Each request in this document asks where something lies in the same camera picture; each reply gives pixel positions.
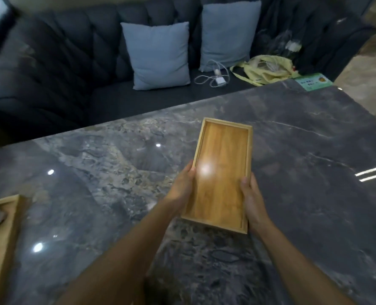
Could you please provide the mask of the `person's right hand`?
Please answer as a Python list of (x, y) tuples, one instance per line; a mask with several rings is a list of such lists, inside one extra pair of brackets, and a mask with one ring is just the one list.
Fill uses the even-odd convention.
[(251, 207), (249, 213), (245, 214), (252, 234), (261, 238), (266, 229), (272, 224), (272, 221), (267, 213), (264, 199), (259, 190), (254, 173), (252, 172), (247, 179), (251, 186)]

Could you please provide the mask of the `person's left hand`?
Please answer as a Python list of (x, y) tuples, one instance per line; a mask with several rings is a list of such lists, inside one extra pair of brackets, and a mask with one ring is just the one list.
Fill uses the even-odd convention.
[(184, 184), (184, 169), (182, 169), (163, 199), (163, 202), (171, 210), (173, 216), (179, 215), (183, 211), (190, 199), (193, 187), (194, 181), (192, 184)]

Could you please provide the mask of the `small rectangular wooden tray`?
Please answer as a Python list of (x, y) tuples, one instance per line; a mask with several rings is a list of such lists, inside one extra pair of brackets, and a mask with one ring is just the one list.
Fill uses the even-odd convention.
[(250, 180), (252, 146), (252, 126), (203, 119), (193, 161), (193, 192), (182, 219), (248, 233), (240, 181)]

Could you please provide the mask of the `person's left forearm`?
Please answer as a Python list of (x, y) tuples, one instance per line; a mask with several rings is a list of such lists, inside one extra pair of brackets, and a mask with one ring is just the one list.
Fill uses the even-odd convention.
[(166, 197), (74, 280), (57, 305), (131, 305), (186, 200)]

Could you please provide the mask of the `person's right forearm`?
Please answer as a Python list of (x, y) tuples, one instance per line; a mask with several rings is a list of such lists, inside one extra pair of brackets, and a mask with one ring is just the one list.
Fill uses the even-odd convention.
[(295, 305), (356, 305), (268, 220), (251, 223)]

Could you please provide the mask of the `light blue cushion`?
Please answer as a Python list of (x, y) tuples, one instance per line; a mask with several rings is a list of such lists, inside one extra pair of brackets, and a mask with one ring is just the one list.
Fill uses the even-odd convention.
[(261, 8), (261, 0), (203, 6), (199, 71), (213, 71), (215, 62), (228, 68), (250, 59)]
[(161, 26), (122, 22), (121, 27), (134, 72), (134, 90), (148, 91), (191, 83), (188, 21)]

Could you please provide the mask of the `yellow cloth bag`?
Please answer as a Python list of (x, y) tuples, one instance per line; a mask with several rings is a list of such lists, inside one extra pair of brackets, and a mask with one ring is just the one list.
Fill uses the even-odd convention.
[(281, 56), (259, 55), (230, 67), (238, 79), (261, 87), (287, 79), (300, 78), (292, 61)]

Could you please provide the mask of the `green card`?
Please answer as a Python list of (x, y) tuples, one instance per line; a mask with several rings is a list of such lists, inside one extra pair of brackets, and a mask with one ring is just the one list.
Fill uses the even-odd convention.
[(330, 87), (333, 85), (333, 82), (322, 73), (300, 76), (295, 78), (294, 81), (296, 81), (307, 92)]

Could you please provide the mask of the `dark tufted sofa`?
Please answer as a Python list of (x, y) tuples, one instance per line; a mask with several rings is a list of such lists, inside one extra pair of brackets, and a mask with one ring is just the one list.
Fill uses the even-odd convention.
[(203, 6), (238, 1), (258, 0), (133, 1), (20, 18), (0, 48), (0, 127), (26, 140), (250, 88), (234, 78), (220, 88), (192, 83), (135, 91), (121, 27), (188, 21), (193, 78), (200, 66)]

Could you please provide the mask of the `clear plastic bag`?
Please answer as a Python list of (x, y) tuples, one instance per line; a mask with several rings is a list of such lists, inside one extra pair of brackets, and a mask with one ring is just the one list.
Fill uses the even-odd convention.
[(294, 60), (302, 50), (302, 43), (292, 38), (292, 31), (286, 30), (276, 36), (271, 36), (267, 30), (257, 33), (260, 53), (262, 55), (280, 56)]

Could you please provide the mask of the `dark jacket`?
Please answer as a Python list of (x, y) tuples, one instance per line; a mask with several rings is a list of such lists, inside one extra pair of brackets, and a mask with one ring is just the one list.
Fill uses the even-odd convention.
[(302, 43), (292, 60), (302, 74), (322, 73), (335, 81), (376, 34), (376, 27), (342, 5), (326, 0), (262, 0), (258, 30), (271, 36), (290, 30)]

